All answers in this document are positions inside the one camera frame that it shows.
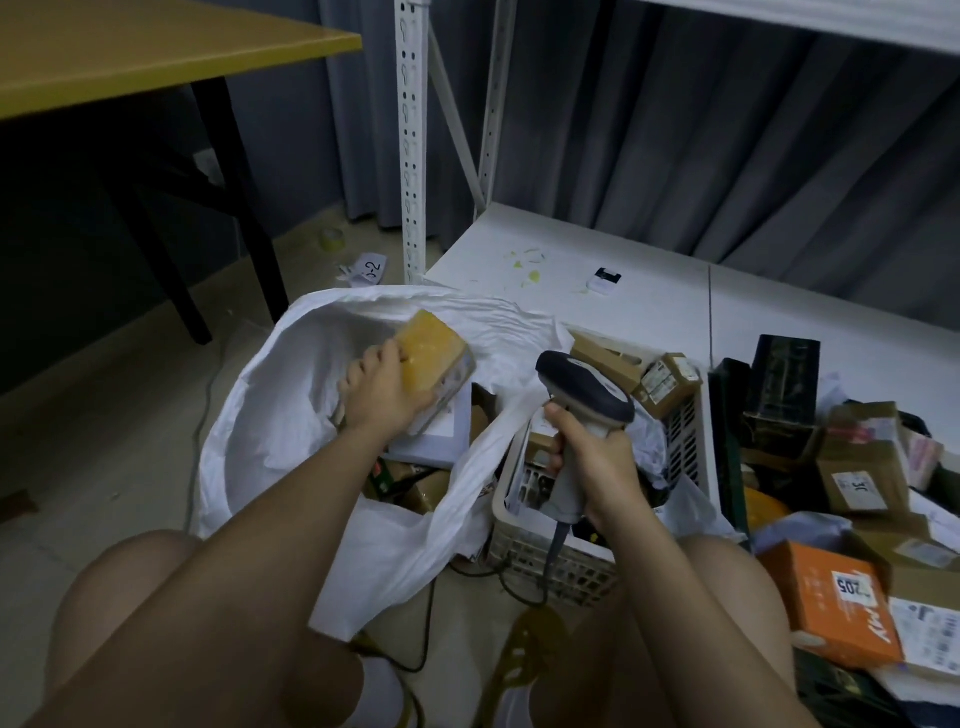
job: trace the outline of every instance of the shelf bracket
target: shelf bracket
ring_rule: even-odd
[[[480,178],[477,170],[473,166],[473,154],[470,152],[470,145],[467,142],[467,132],[464,131],[464,123],[460,119],[460,112],[457,110],[457,100],[453,96],[453,86],[450,85],[450,78],[446,75],[444,56],[440,52],[440,43],[437,42],[437,36],[433,32],[432,25],[429,30],[430,80],[437,91],[437,98],[440,99],[440,108],[444,112],[444,119],[447,128],[450,129],[450,136],[453,137],[453,146],[457,149],[460,165],[464,168],[467,185],[470,188],[470,194],[473,196],[473,204],[476,209],[483,212],[487,209],[487,202],[483,191],[480,189]]]

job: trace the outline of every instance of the table leg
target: table leg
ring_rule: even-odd
[[[240,129],[233,116],[227,80],[224,78],[197,81],[191,84],[200,116],[206,126],[210,144],[217,153],[220,169],[224,173],[227,193],[232,198],[236,217],[240,222],[244,243],[250,251],[253,269],[260,281],[263,297],[274,321],[289,307],[287,292],[283,287],[279,263],[276,262],[274,243],[263,230],[248,200],[248,191],[252,190],[249,168]]]
[[[143,256],[147,258],[150,270],[153,271],[164,293],[173,302],[190,336],[198,344],[209,344],[213,341],[210,329],[206,327],[200,309],[190,297],[190,291],[180,277],[177,265],[167,252],[160,236],[156,234],[147,208],[137,197],[130,181],[120,179],[112,171],[104,168],[101,168],[100,176],[114,206],[130,229],[133,240],[136,241]]]

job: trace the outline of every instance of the shelf post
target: shelf post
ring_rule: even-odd
[[[400,142],[403,276],[419,285],[426,273],[426,107],[429,0],[394,0],[396,106]]]

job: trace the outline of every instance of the yellow table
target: yellow table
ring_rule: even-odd
[[[286,310],[286,292],[273,244],[248,202],[251,181],[224,77],[360,48],[354,33],[190,0],[0,0],[0,119],[192,84],[226,191],[202,189],[203,181],[182,168],[178,180],[163,172],[150,182],[237,217],[276,320]],[[209,341],[200,312],[132,191],[129,163],[113,158],[100,166],[108,192],[191,334]]]

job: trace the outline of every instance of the barcode scanner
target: barcode scanner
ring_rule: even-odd
[[[550,396],[568,410],[592,435],[606,438],[612,430],[634,420],[630,395],[586,362],[563,352],[544,352],[537,359],[537,374]],[[553,543],[543,567],[543,587],[553,563],[564,547],[570,526],[584,516],[587,498],[580,484],[576,453],[564,446],[564,467],[557,473],[553,492],[540,512],[557,522]]]

